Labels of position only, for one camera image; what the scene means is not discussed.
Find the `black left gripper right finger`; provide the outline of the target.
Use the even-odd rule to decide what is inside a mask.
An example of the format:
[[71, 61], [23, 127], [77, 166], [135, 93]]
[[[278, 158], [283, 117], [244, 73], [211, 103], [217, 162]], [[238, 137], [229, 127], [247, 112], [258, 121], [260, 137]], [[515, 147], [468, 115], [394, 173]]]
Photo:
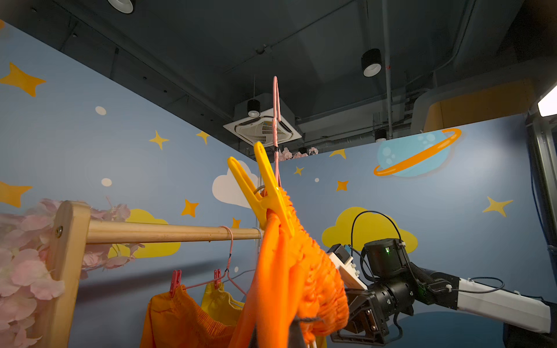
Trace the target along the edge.
[[288, 348], [306, 348], [307, 344], [300, 326], [300, 319], [295, 317], [289, 327]]

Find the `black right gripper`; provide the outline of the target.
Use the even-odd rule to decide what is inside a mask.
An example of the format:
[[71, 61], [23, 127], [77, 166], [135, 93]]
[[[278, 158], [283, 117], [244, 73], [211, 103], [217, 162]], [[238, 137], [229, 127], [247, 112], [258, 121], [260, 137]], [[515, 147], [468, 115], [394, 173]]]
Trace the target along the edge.
[[351, 289], [347, 297], [348, 324], [330, 334], [333, 342], [383, 347], [403, 338], [397, 322], [403, 307], [390, 290]]

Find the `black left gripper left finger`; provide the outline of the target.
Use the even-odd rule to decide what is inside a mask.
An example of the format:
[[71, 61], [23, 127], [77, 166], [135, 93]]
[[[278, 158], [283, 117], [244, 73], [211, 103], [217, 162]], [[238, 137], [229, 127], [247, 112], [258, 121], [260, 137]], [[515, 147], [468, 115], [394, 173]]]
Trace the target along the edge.
[[252, 335], [248, 344], [248, 348], [259, 348], [259, 344], [258, 344], [258, 328], [257, 326], [254, 326], [254, 329], [252, 331]]

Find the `dark orange shorts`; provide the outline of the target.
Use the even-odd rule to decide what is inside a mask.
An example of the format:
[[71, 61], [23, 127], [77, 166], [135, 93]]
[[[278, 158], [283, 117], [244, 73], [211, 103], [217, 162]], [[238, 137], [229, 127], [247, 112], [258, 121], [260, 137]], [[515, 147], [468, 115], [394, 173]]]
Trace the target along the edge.
[[343, 329], [349, 320], [345, 284], [329, 255], [305, 231], [286, 196], [294, 236], [268, 213], [255, 278], [230, 347], [248, 347], [254, 326], [259, 347], [287, 347], [289, 327], [300, 319], [307, 347], [319, 336]]

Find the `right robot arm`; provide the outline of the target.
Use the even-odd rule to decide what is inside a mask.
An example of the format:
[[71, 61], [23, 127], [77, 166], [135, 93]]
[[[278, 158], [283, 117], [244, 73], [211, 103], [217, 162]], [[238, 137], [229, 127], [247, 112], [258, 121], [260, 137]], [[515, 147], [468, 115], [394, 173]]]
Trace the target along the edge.
[[350, 208], [322, 234], [328, 255], [345, 283], [349, 321], [333, 342], [383, 347], [403, 338], [401, 314], [415, 302], [503, 323], [505, 347], [555, 347], [556, 304], [541, 297], [493, 287], [484, 277], [460, 278], [420, 268], [409, 253], [418, 242], [391, 217]]

